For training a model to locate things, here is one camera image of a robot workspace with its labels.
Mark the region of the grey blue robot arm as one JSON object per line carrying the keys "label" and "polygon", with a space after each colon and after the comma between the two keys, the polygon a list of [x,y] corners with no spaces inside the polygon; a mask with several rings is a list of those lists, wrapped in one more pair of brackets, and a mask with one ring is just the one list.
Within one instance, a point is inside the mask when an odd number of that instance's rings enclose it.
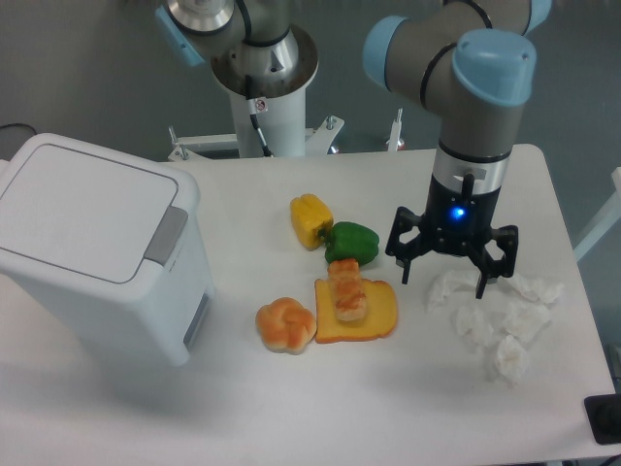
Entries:
{"label": "grey blue robot arm", "polygon": [[[514,272],[518,230],[491,224],[537,53],[528,34],[547,1],[446,1],[426,20],[385,17],[363,47],[367,76],[441,119],[425,211],[395,214],[386,253],[399,266],[429,251],[468,257],[478,287]],[[277,101],[317,69],[316,49],[285,1],[164,1],[156,11],[189,65],[209,62],[228,91],[240,156],[295,156],[306,128]]]}

